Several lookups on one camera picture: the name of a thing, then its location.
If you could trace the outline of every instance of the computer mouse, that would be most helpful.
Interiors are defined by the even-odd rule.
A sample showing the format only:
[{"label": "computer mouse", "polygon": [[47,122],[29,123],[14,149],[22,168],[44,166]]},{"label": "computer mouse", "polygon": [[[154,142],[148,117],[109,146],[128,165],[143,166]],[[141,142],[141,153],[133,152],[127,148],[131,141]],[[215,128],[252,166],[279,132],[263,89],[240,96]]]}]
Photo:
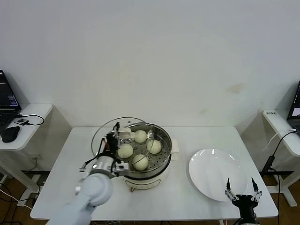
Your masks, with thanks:
[{"label": "computer mouse", "polygon": [[1,133],[2,141],[4,143],[14,141],[17,138],[19,131],[20,131],[20,127],[18,126],[6,128]]}]

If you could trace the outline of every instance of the white side table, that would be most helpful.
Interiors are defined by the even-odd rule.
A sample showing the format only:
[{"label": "white side table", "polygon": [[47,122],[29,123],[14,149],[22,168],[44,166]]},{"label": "white side table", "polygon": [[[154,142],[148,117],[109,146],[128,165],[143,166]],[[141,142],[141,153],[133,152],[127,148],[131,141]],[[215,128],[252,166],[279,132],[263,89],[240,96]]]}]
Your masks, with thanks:
[{"label": "white side table", "polygon": [[[20,113],[22,113],[23,115],[36,114],[45,119],[51,110],[51,104],[29,104],[23,107]],[[8,127],[20,126],[21,130],[19,131],[17,138],[13,142],[4,143],[0,138],[0,167],[27,187],[27,189],[21,196],[21,199],[27,199],[31,193],[37,193],[39,191],[39,186],[36,184],[36,182],[39,179],[40,175],[34,175],[32,179],[28,178],[13,161],[11,161],[5,154],[3,154],[3,151],[22,150],[27,145],[31,137],[35,134],[39,126],[21,126],[15,124],[14,121],[15,120],[13,120],[13,122]],[[30,122],[33,124],[40,123],[41,121],[41,118],[34,116],[30,117]]]},{"label": "white side table", "polygon": [[[262,114],[277,133],[292,129],[290,124],[286,121],[288,113],[288,110],[265,110]],[[286,133],[280,133],[278,136],[282,138],[285,134]],[[300,157],[300,137],[298,134],[290,134],[286,136],[282,142],[293,156]],[[284,194],[285,199],[291,207],[296,207],[297,203],[289,190],[289,186],[300,179],[300,165],[297,165],[294,172],[284,180],[281,178],[281,176],[279,176],[279,178],[281,184],[280,193]],[[278,193],[278,185],[269,186],[267,188],[271,194]]]}]

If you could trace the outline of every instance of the stain on wall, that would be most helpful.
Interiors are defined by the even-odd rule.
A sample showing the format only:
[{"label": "stain on wall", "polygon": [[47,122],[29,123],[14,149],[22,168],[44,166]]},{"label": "stain on wall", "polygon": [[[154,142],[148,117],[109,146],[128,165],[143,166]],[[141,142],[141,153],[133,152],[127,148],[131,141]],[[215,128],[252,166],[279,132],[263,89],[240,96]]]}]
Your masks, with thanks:
[{"label": "stain on wall", "polygon": [[242,90],[244,90],[245,88],[246,88],[246,84],[245,83],[238,83],[238,84],[232,85],[229,88],[227,88],[225,90],[225,92],[231,93],[231,94],[240,94],[240,92]]}]

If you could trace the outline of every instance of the desk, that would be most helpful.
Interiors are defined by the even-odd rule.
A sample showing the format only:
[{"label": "desk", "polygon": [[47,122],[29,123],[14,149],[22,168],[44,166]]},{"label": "desk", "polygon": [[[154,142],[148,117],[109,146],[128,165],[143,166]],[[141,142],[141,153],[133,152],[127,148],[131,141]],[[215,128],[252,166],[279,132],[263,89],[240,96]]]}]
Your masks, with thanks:
[{"label": "desk", "polygon": [[[292,129],[290,124],[286,121],[288,113],[288,110],[265,110],[262,114],[277,133],[284,130]],[[282,138],[287,133],[288,132],[282,132],[278,134],[278,136]],[[300,157],[300,138],[298,134],[290,134],[286,136],[282,142],[293,156]],[[294,172],[284,180],[281,178],[281,176],[279,176],[279,178],[281,184],[280,192],[284,194],[285,199],[291,207],[296,207],[297,203],[288,187],[300,179],[300,165],[297,165]],[[268,190],[271,194],[278,193],[278,188],[278,185],[269,186]]]},{"label": "desk", "polygon": [[[51,110],[52,110],[51,104],[29,104],[23,107],[20,113],[23,115],[36,114],[45,119]],[[33,124],[42,122],[42,119],[38,117],[28,117],[27,119],[30,120],[30,122]],[[39,175],[34,175],[31,180],[23,172],[21,172],[21,170],[13,161],[11,161],[5,154],[3,154],[3,151],[22,150],[27,145],[31,137],[35,134],[39,126],[30,126],[30,125],[21,126],[14,123],[14,121],[16,120],[17,119],[14,119],[8,127],[14,127],[14,126],[21,127],[21,130],[19,131],[17,138],[10,143],[4,143],[0,138],[0,167],[2,167],[5,171],[7,171],[10,175],[15,177],[17,180],[19,180],[22,184],[24,184],[28,188],[21,197],[21,199],[27,199],[30,193],[38,192],[39,187],[38,185],[36,185],[36,181],[38,180]]]},{"label": "desk", "polygon": [[[167,177],[157,187],[133,193],[121,177],[113,178],[113,194],[107,203],[92,214],[94,221],[145,220],[217,220],[239,218],[239,210],[231,202],[217,202],[203,195],[193,185],[188,163],[194,153],[205,148],[230,152],[247,171],[246,193],[253,194],[251,177],[262,190],[255,212],[258,217],[275,217],[277,208],[252,161],[239,133],[234,127],[164,127],[178,141],[180,157],[171,161]],[[75,187],[83,173],[83,162],[93,155],[90,142],[97,127],[73,128],[49,177],[31,211],[35,219],[50,219],[75,196]]]}]

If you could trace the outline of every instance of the black cable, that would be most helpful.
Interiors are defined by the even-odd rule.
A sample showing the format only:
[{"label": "black cable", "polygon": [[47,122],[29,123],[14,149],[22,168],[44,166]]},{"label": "black cable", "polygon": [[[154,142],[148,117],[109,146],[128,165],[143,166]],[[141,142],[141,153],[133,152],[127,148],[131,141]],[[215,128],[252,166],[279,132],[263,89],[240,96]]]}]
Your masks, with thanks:
[{"label": "black cable", "polygon": [[89,164],[91,161],[93,161],[94,159],[98,158],[99,157],[99,154],[100,154],[100,150],[101,150],[101,146],[102,146],[102,142],[105,142],[105,138],[102,138],[101,139],[101,143],[100,143],[100,146],[99,146],[99,150],[97,152],[97,154],[95,155],[95,157],[89,159],[88,161],[84,162],[84,165],[86,166],[87,164]]},{"label": "black cable", "polygon": [[27,125],[38,126],[38,125],[41,125],[41,124],[43,124],[43,123],[45,122],[45,120],[44,120],[43,117],[38,116],[38,115],[36,115],[36,114],[25,115],[25,116],[22,115],[22,114],[19,114],[19,115],[16,115],[15,118],[22,118],[22,117],[29,117],[29,116],[36,116],[36,117],[39,117],[39,118],[41,118],[43,121],[42,121],[41,123],[38,123],[38,124],[32,124],[32,123],[27,122],[27,123],[26,123]]},{"label": "black cable", "polygon": [[[3,187],[5,187],[7,190],[9,190],[4,184],[2,184],[1,182],[0,182],[0,184],[3,186]],[[16,201],[16,200],[6,200],[6,199],[3,199],[3,198],[0,198],[1,200],[3,200],[3,201],[5,201],[5,202],[9,202],[9,203],[17,203],[18,201]],[[22,201],[25,201],[25,200],[30,200],[30,199],[34,199],[34,198],[26,198],[26,199],[21,199],[21,200],[19,200],[20,202],[22,202]]]},{"label": "black cable", "polygon": [[284,136],[280,139],[280,141],[278,142],[277,147],[275,148],[275,151],[273,152],[273,155],[269,156],[267,162],[266,162],[265,165],[263,166],[262,171],[260,172],[260,174],[261,174],[262,177],[263,177],[263,176],[269,171],[269,169],[272,167],[272,164],[273,164],[273,162],[274,162],[274,160],[275,160],[275,156],[274,156],[274,155],[275,155],[276,151],[278,150],[278,147],[279,147],[280,143],[282,142],[282,140],[283,140],[286,136],[288,136],[289,134],[296,133],[296,132],[297,132],[297,131],[292,131],[292,132],[290,132],[290,133],[287,133],[286,135],[284,135]]},{"label": "black cable", "polygon": [[241,219],[242,219],[242,218],[239,218],[237,221],[235,221],[235,222],[233,223],[233,225],[236,225]]},{"label": "black cable", "polygon": [[36,159],[36,163],[35,163],[34,167],[31,168],[31,169],[29,169],[28,171],[25,171],[25,172],[24,172],[25,174],[28,173],[28,172],[30,172],[31,170],[34,170],[34,169],[37,167],[37,165],[38,165],[38,158],[35,157],[35,159]]},{"label": "black cable", "polygon": [[[10,190],[9,190],[4,184],[2,184],[1,182],[0,182],[0,184],[8,190],[8,192],[9,192],[10,195],[12,195],[11,192],[10,192]],[[21,200],[19,200],[19,201],[21,202],[21,201],[29,200],[29,199],[32,199],[32,201],[33,201],[33,199],[35,199],[35,198],[21,199]],[[15,207],[15,209],[14,209],[14,213],[13,213],[13,215],[12,215],[12,217],[11,217],[11,221],[5,221],[7,215],[8,215],[8,213],[9,213],[9,211],[10,211],[10,208],[11,208],[12,203],[18,203],[18,201],[13,201],[13,198],[11,198],[10,201],[5,200],[5,199],[2,199],[2,200],[6,201],[6,202],[10,202],[10,204],[9,204],[8,211],[7,211],[7,213],[6,213],[6,215],[5,215],[4,219],[3,219],[3,221],[0,223],[0,225],[3,225],[4,223],[10,223],[11,225],[14,224],[14,223],[17,223],[17,224],[19,224],[19,225],[22,225],[22,223],[21,223],[20,221],[13,221],[14,215],[15,215],[15,211],[16,211],[16,209],[17,209],[17,207],[18,207],[18,204],[16,205],[16,207]]]},{"label": "black cable", "polygon": [[279,177],[279,174],[278,172],[273,169],[273,168],[270,168],[270,170],[273,170],[274,172],[276,172],[277,174],[277,178],[278,178],[278,199],[277,199],[277,209],[278,209],[278,216],[277,216],[277,224],[279,225],[279,222],[280,222],[280,218],[279,218],[279,197],[280,197],[280,177]]},{"label": "black cable", "polygon": [[280,143],[281,143],[281,141],[286,137],[286,136],[288,136],[289,134],[292,134],[292,133],[296,133],[297,131],[292,131],[292,132],[290,132],[290,133],[287,133],[286,135],[284,135],[281,139],[280,139],[280,141],[279,141],[279,143],[278,143],[278,145],[277,145],[277,147],[275,148],[275,151],[274,151],[274,153],[273,153],[273,155],[272,156],[274,156],[275,155],[275,153],[276,153],[276,151],[277,151],[277,149],[278,149],[278,147],[279,147],[279,145],[280,145]]},{"label": "black cable", "polygon": [[[7,189],[7,191],[9,192],[9,194],[11,195],[11,192],[10,192],[10,190],[8,189],[8,187],[6,187],[4,184],[2,184],[2,186],[5,187],[5,188]],[[8,213],[9,213],[9,211],[10,211],[11,204],[12,204],[12,202],[10,202],[8,211],[6,212],[5,217],[4,217],[3,221],[0,223],[0,225],[4,224],[5,219],[6,219],[6,217],[8,216]]]}]

